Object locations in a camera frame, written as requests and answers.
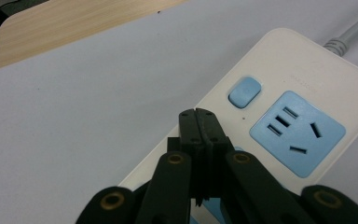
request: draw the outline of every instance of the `white table surface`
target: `white table surface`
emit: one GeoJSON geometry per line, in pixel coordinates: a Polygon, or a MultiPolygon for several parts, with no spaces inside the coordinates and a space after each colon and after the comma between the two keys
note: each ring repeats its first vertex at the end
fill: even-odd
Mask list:
{"type": "MultiPolygon", "coordinates": [[[[322,45],[356,21],[351,0],[190,0],[1,68],[0,223],[74,223],[265,33],[322,45]]],[[[358,138],[321,183],[358,202],[358,138]]]]}

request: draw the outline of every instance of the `light blue switch button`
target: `light blue switch button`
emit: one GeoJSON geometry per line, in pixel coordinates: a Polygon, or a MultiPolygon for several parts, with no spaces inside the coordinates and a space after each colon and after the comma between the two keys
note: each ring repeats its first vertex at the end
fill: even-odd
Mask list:
{"type": "Polygon", "coordinates": [[[232,90],[228,100],[237,108],[245,108],[260,91],[260,83],[251,77],[246,77],[232,90]]]}

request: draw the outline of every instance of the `white power strip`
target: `white power strip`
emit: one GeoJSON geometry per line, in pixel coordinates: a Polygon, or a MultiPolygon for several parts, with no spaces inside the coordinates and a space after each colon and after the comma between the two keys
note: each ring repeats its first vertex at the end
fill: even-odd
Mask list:
{"type": "MultiPolygon", "coordinates": [[[[358,67],[294,31],[276,29],[196,107],[214,112],[234,147],[254,154],[299,194],[316,184],[358,135],[358,67]],[[229,98],[238,92],[236,105],[229,98]],[[270,146],[280,141],[287,145],[270,146]]],[[[177,127],[168,136],[178,136],[177,127]]],[[[166,146],[164,138],[120,186],[136,189],[148,181],[166,146]]]]}

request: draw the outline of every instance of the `wooden table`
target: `wooden table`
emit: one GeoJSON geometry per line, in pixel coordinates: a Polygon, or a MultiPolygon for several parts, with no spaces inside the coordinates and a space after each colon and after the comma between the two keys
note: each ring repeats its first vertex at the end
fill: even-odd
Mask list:
{"type": "Polygon", "coordinates": [[[49,0],[0,28],[0,67],[157,13],[186,0],[49,0]]]}

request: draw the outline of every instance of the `gray cable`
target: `gray cable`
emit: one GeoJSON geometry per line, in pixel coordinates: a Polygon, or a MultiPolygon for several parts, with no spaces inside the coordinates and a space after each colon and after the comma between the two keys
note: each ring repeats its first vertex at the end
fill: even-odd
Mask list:
{"type": "Polygon", "coordinates": [[[349,49],[350,43],[358,37],[358,22],[340,37],[332,38],[324,47],[338,56],[343,56],[349,49]]]}

